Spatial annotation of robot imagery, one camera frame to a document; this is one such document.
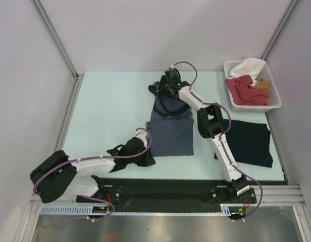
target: white basket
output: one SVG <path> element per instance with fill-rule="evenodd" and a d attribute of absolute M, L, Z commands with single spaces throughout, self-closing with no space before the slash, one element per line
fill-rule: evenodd
<path fill-rule="evenodd" d="M 224 62 L 224 72 L 225 77 L 229 78 L 229 74 L 231 70 L 236 67 L 237 65 L 241 64 L 243 62 L 242 59 L 235 59 L 235 60 L 227 60 Z M 282 101 L 280 98 L 279 91 L 277 89 L 277 85 L 275 82 L 275 79 L 272 76 L 272 73 L 270 71 L 269 65 L 266 63 L 263 67 L 262 71 L 258 75 L 257 78 L 263 78 L 265 80 L 268 80 L 271 82 L 270 88 L 269 88 L 269 94 L 270 94 L 270 103 L 269 106 L 246 106 L 246 105 L 237 105 L 234 103 L 232 94 L 230 90 L 228 90 L 231 104 L 232 104 L 232 110 L 234 112 L 267 112 L 271 110 L 272 108 L 279 108 L 282 105 Z"/>

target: tabletop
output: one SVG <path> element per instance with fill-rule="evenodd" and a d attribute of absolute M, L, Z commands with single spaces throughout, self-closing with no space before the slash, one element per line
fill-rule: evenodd
<path fill-rule="evenodd" d="M 148 86 L 164 72 L 86 72 L 68 128 L 63 150 L 67 155 L 87 157 L 106 154 L 106 150 L 125 144 L 134 130 L 150 121 L 154 95 Z M 182 81 L 191 83 L 194 72 L 181 72 Z M 223 72 L 198 72 L 193 89 L 209 102 L 225 106 L 232 119 L 267 124 L 264 113 L 233 112 Z M 214 159 L 210 144 L 194 122 L 194 155 L 155 157 L 156 164 L 139 167 L 129 164 L 124 170 L 98 173 L 107 178 L 209 179 L 222 180 L 222 163 Z M 246 174 L 258 180 L 284 181 L 276 147 L 270 137 L 272 168 L 238 163 Z"/>

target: garment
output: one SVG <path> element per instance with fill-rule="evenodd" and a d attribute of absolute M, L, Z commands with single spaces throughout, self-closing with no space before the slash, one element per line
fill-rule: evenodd
<path fill-rule="evenodd" d="M 250 75 L 225 80 L 231 91 L 234 103 L 237 105 L 268 105 L 269 90 L 257 89 L 252 84 Z"/>
<path fill-rule="evenodd" d="M 227 129 L 228 120 L 223 120 L 223 127 Z M 266 124 L 232 120 L 226 140 L 236 162 L 272 167 L 270 131 Z"/>
<path fill-rule="evenodd" d="M 257 83 L 255 84 L 255 88 L 257 88 L 257 89 L 262 89 L 262 88 L 267 88 L 267 89 L 269 89 L 270 88 L 270 85 L 271 85 L 271 82 L 270 81 L 267 81 L 267 80 L 265 80 L 265 79 L 263 79 L 263 78 L 259 78 L 258 80 L 257 80 Z"/>
<path fill-rule="evenodd" d="M 253 80 L 252 86 L 255 86 L 255 79 L 260 74 L 265 64 L 266 61 L 262 59 L 246 58 L 241 64 L 231 70 L 229 77 L 237 78 L 244 75 L 250 75 Z"/>
<path fill-rule="evenodd" d="M 150 122 L 146 129 L 151 133 L 151 153 L 156 156 L 194 155 L 193 124 L 191 108 L 181 101 L 157 93 L 159 82 L 149 86 L 155 95 Z"/>

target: white panel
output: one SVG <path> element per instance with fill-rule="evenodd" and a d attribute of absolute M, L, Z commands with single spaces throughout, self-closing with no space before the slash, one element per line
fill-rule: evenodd
<path fill-rule="evenodd" d="M 311 0 L 299 2 L 268 62 L 283 102 L 269 119 L 311 215 Z"/>
<path fill-rule="evenodd" d="M 261 57 L 290 0 L 42 0 L 75 68 L 201 71 Z"/>
<path fill-rule="evenodd" d="M 0 227 L 15 207 L 24 226 L 30 172 L 53 151 L 72 86 L 31 2 L 0 0 Z"/>

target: red cloth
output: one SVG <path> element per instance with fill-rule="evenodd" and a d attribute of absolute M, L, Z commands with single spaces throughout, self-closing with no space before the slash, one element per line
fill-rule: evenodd
<path fill-rule="evenodd" d="M 251 86 L 253 81 L 250 75 L 226 79 L 225 82 L 232 93 L 235 104 L 256 106 L 268 105 L 269 90 L 266 88 L 257 89 Z"/>

